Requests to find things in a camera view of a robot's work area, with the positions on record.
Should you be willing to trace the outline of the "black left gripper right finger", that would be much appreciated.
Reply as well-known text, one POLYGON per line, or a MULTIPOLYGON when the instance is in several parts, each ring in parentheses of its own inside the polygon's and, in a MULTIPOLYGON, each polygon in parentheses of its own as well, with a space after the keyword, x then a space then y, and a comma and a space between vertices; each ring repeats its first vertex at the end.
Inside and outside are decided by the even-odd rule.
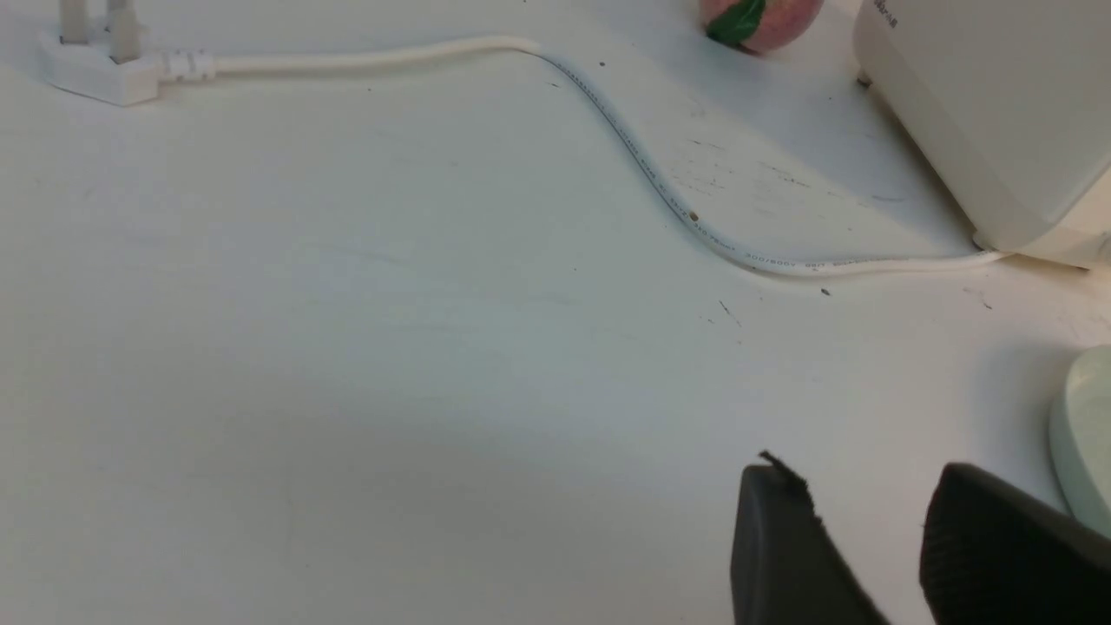
POLYGON ((991 472, 949 463, 919 581, 937 624, 1107 624, 1110 542, 991 472))

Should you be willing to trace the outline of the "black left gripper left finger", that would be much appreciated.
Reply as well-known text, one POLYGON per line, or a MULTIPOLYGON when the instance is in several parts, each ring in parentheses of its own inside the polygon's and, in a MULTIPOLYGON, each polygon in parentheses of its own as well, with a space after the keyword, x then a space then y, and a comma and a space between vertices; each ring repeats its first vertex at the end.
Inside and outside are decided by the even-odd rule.
POLYGON ((771 452, 742 471, 730 585, 737 624, 885 624, 815 511, 771 452))

